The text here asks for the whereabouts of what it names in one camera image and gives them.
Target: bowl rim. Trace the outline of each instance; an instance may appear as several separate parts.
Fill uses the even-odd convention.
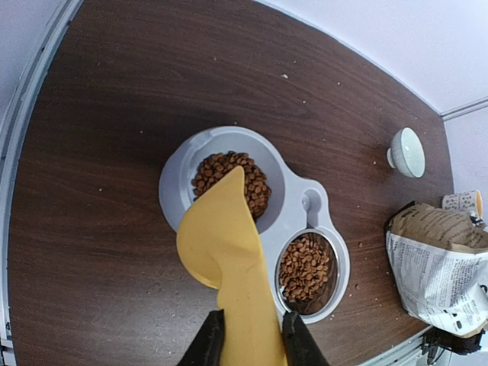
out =
[[[422,150],[422,158],[423,158],[422,160],[423,160],[424,166],[422,169],[422,173],[420,175],[417,175],[412,171],[412,169],[409,166],[408,160],[405,157],[405,151],[403,150],[403,134],[406,131],[410,131],[413,133],[413,136],[415,136],[416,139],[419,141],[420,149]],[[425,151],[424,151],[424,146],[422,145],[422,141],[420,140],[419,135],[417,135],[417,133],[412,128],[404,127],[404,128],[402,128],[402,130],[400,130],[400,148],[401,148],[400,151],[402,152],[403,161],[405,162],[405,166],[409,170],[410,174],[413,175],[413,177],[415,177],[415,178],[421,178],[425,174]]]
[[[327,300],[327,303],[321,307],[319,310],[317,310],[315,313],[312,313],[312,314],[308,314],[308,315],[305,315],[305,314],[300,314],[300,316],[303,318],[303,320],[305,321],[306,319],[314,319],[315,317],[317,317],[318,314],[320,314],[321,312],[323,312],[325,309],[327,309],[327,307],[331,304],[332,302],[332,299],[334,298],[334,296],[337,294],[338,290],[339,290],[339,284],[340,284],[340,278],[341,278],[341,271],[340,271],[340,268],[342,266],[341,262],[339,261],[339,256],[338,256],[338,253],[337,253],[337,249],[335,248],[335,246],[332,244],[331,240],[327,237],[327,235],[325,233],[323,233],[322,231],[314,228],[314,227],[307,227],[303,230],[300,230],[298,232],[296,232],[288,241],[287,243],[283,246],[281,252],[280,252],[280,255],[278,256],[278,261],[276,263],[276,268],[274,270],[274,282],[275,282],[275,288],[276,288],[276,293],[278,295],[278,299],[280,301],[280,305],[282,305],[282,307],[286,310],[286,311],[293,311],[292,309],[290,309],[290,307],[286,304],[286,301],[284,299],[284,296],[283,294],[281,293],[280,291],[280,267],[281,267],[281,259],[283,258],[283,255],[284,253],[286,252],[286,249],[288,248],[288,246],[291,244],[291,242],[293,242],[298,236],[301,236],[303,234],[307,234],[307,233],[315,233],[315,234],[318,234],[320,235],[321,237],[323,237],[325,240],[327,240],[327,242],[329,243],[330,247],[332,248],[333,252],[334,252],[334,257],[335,257],[335,263],[336,263],[336,279],[335,279],[335,286],[334,286],[334,289],[332,291],[332,293],[330,294],[330,298]]]

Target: white plastic feeder tray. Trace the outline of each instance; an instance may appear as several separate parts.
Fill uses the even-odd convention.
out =
[[[236,151],[248,153],[268,176],[272,189],[265,213],[256,221],[265,254],[268,279],[274,303],[282,316],[289,311],[276,281],[281,256],[292,239],[307,229],[321,233],[337,258],[338,277],[335,290],[320,311],[302,316],[305,323],[315,323],[328,316],[341,301],[348,285],[350,261],[344,239],[333,226],[329,199],[318,182],[300,178],[285,164],[275,147],[258,133],[242,127],[216,127],[193,135],[168,159],[159,180],[159,202],[174,231],[193,204],[191,180],[197,168],[209,155]]]

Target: spilled kibble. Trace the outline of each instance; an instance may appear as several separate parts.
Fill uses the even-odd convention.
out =
[[[252,218],[256,220],[268,208],[271,189],[266,185],[266,174],[249,158],[249,154],[229,151],[227,154],[221,152],[208,156],[198,166],[191,185],[198,198],[238,165],[244,168],[244,195]]]

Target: black cable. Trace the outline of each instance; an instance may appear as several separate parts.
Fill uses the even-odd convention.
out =
[[[444,352],[445,352],[445,348],[442,349],[441,354],[439,356],[437,356],[437,358],[431,364],[435,364],[437,361],[439,361],[439,359],[442,357],[442,355],[444,354]]]

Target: white wall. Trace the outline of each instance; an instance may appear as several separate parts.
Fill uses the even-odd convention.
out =
[[[0,0],[0,122],[48,20],[65,0]]]
[[[476,352],[466,356],[453,354],[449,366],[486,366],[487,364],[488,353]]]
[[[488,108],[445,122],[456,192],[479,189],[488,213]]]
[[[488,97],[487,0],[259,0],[350,46],[438,112]]]

